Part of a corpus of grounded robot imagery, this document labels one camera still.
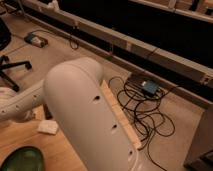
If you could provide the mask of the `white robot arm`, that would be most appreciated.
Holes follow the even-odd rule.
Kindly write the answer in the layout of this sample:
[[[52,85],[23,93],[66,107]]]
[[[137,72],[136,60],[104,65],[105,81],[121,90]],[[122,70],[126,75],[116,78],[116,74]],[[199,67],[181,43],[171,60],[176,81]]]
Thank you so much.
[[[54,66],[43,80],[0,103],[0,121],[46,104],[88,171],[145,171],[100,85],[103,68],[85,57]]]

